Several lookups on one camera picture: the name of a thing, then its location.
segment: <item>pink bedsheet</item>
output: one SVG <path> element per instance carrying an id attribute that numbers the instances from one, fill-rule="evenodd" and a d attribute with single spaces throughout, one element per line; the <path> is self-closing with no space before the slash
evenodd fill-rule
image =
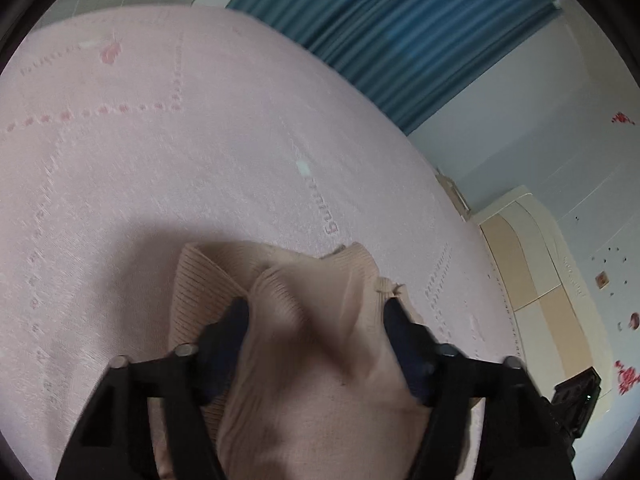
<path id="1" fill-rule="evenodd" d="M 359 241 L 439 339 L 519 352 L 479 229 L 422 155 L 251 18 L 126 7 L 57 23 L 27 37 L 0 96 L 0 430 L 34 480 L 54 477 L 108 359 L 166 351 L 187 241 Z"/>

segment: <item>curtain fold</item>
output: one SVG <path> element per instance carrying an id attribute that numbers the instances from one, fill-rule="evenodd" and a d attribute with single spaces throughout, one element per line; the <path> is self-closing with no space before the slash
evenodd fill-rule
<path id="1" fill-rule="evenodd" d="M 228 6 L 318 56 L 407 135 L 559 13 L 554 0 L 231 0 Z"/>

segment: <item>beige headboard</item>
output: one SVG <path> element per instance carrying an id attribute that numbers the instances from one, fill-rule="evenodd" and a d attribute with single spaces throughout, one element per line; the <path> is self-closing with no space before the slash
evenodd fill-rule
<path id="1" fill-rule="evenodd" d="M 554 385 L 593 366 L 602 378 L 594 417 L 610 405 L 612 353 L 595 303 L 549 211 L 524 187 L 473 216 L 514 311 L 527 369 L 549 399 Z"/>

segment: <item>red wall decal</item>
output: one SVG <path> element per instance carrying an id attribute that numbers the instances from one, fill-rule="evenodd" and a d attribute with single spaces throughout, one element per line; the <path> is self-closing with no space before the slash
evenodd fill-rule
<path id="1" fill-rule="evenodd" d="M 620 395 L 626 394 L 636 383 L 640 383 L 640 374 L 636 369 L 625 368 L 620 361 L 616 361 L 615 367 L 618 369 L 618 392 Z"/>
<path id="2" fill-rule="evenodd" d="M 629 123 L 629 124 L 636 124 L 635 122 L 633 122 L 631 119 L 629 119 L 625 114 L 623 114 L 622 112 L 618 112 L 617 114 L 615 114 L 612 118 L 611 118 L 611 122 L 612 123 Z"/>

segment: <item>curtain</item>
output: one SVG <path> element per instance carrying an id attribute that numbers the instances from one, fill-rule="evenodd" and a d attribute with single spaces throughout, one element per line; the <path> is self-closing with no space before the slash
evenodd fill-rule
<path id="1" fill-rule="evenodd" d="M 559 12 L 554 0 L 231 0 L 228 6 L 318 56 L 406 135 Z"/>

